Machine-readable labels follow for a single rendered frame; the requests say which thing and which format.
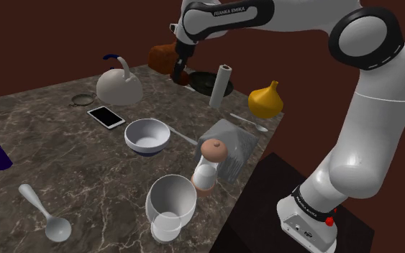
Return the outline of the grey box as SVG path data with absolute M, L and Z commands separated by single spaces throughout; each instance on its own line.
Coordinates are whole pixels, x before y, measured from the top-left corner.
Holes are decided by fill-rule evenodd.
M 220 119 L 199 137 L 194 154 L 195 161 L 200 160 L 201 145 L 208 139 L 218 139 L 227 146 L 228 155 L 226 160 L 218 166 L 218 176 L 234 184 L 259 139 L 226 119 Z

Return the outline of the silver knife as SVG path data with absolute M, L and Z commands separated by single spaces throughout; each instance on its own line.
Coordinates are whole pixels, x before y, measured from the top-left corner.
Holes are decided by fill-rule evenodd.
M 165 123 L 164 123 L 164 125 L 166 125 L 166 126 L 169 128 L 169 130 L 170 130 L 171 132 L 173 132 L 174 134 L 177 134 L 177 135 L 180 136 L 181 138 L 185 139 L 185 140 L 186 140 L 187 142 L 189 142 L 190 144 L 195 145 L 195 146 L 198 144 L 198 142 L 197 142 L 196 140 L 194 140 L 194 139 L 192 139 L 192 138 L 190 138 L 190 137 L 187 137 L 186 135 L 184 135 L 184 134 L 178 132 L 177 130 L 175 130 L 175 129 L 174 129 L 173 127 L 171 127 L 170 125 L 165 124 Z

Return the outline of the wooden hourglass with white glass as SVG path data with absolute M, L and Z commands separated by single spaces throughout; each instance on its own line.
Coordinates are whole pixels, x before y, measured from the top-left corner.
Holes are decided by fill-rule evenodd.
M 207 197 L 213 191 L 217 180 L 217 168 L 226 160 L 227 155 L 227 147 L 221 140 L 208 139 L 201 145 L 201 157 L 191 177 L 199 198 Z

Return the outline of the white bowl with blue base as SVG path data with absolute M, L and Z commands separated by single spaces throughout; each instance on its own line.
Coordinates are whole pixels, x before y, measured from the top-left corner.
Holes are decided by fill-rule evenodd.
M 139 155 L 150 157 L 161 152 L 169 143 L 170 130 L 157 119 L 138 119 L 124 131 L 127 146 Z

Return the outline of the red round object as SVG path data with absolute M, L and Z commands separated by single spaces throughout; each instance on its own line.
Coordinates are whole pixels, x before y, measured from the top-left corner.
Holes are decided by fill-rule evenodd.
M 170 74 L 170 79 L 174 83 L 176 83 L 176 84 L 178 84 L 180 86 L 187 86 L 189 84 L 189 75 L 188 75 L 188 73 L 186 71 L 183 70 L 181 72 L 179 80 L 174 80 L 173 75 L 174 75 L 174 73 Z

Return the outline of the silver spoon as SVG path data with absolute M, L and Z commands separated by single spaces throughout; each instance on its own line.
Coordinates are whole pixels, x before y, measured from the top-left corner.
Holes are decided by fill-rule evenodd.
M 256 124 L 255 122 L 252 122 L 252 121 L 247 120 L 247 119 L 245 119 L 245 118 L 242 118 L 241 116 L 238 116 L 238 115 L 233 114 L 233 113 L 230 113 L 229 115 L 230 115 L 230 116 L 233 116 L 233 117 L 236 118 L 236 119 L 239 119 L 239 120 L 242 120 L 242 121 L 245 121 L 245 122 L 247 122 L 247 123 L 250 123 L 250 124 L 254 125 L 255 128 L 256 128 L 258 131 L 260 131 L 260 132 L 267 132 L 267 131 L 268 131 L 268 129 L 265 128 L 264 126 L 261 126 L 261 125 L 259 125 L 259 124 Z

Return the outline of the white ladle spoon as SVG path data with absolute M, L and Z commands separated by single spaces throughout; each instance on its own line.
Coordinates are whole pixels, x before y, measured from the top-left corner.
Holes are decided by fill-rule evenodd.
M 64 242 L 70 237 L 72 232 L 70 222 L 65 218 L 50 215 L 29 184 L 20 185 L 19 192 L 46 218 L 45 235 L 50 241 Z

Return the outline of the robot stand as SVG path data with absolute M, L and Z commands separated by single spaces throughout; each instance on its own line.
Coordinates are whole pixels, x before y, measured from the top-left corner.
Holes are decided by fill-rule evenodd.
M 209 253 L 310 253 L 281 229 L 276 205 L 305 177 L 271 153 L 258 162 Z M 337 207 L 335 253 L 370 253 L 374 230 Z

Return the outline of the black frying pan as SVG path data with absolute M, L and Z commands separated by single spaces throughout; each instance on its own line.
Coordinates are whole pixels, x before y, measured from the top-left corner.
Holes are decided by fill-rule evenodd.
M 217 75 L 215 73 L 195 71 L 188 75 L 189 85 L 195 91 L 211 96 Z

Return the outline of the brown bread loaf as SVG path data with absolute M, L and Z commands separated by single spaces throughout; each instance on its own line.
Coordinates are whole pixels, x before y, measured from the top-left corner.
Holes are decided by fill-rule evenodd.
M 147 58 L 148 66 L 161 74 L 171 74 L 178 58 L 175 47 L 176 42 L 152 47 Z

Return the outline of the white paper towel roll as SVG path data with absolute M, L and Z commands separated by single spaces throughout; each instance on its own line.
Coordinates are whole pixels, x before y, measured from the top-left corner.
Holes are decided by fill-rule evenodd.
M 209 105 L 212 108 L 219 108 L 222 103 L 222 99 L 224 97 L 224 93 L 227 89 L 227 84 L 229 82 L 229 78 L 231 76 L 232 69 L 228 65 L 220 65 L 217 76 L 214 82 L 214 87 L 211 93 L 211 98 L 209 101 Z

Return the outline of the yellow onion-shaped vase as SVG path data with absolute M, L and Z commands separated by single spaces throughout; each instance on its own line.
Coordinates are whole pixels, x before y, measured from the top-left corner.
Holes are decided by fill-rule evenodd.
M 283 109 L 283 101 L 276 90 L 278 81 L 273 80 L 267 88 L 254 90 L 248 96 L 249 110 L 258 118 L 269 119 Z

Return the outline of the large white cup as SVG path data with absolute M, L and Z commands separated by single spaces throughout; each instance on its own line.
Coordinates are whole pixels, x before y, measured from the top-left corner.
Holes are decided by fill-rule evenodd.
M 184 176 L 170 174 L 157 179 L 145 201 L 153 238 L 162 244 L 176 239 L 191 220 L 196 201 L 196 189 Z

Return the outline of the white smartphone with black screen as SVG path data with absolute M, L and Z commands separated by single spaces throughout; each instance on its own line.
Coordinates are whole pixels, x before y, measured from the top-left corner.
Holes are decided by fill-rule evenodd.
M 126 121 L 105 106 L 96 107 L 86 112 L 107 129 L 114 129 Z

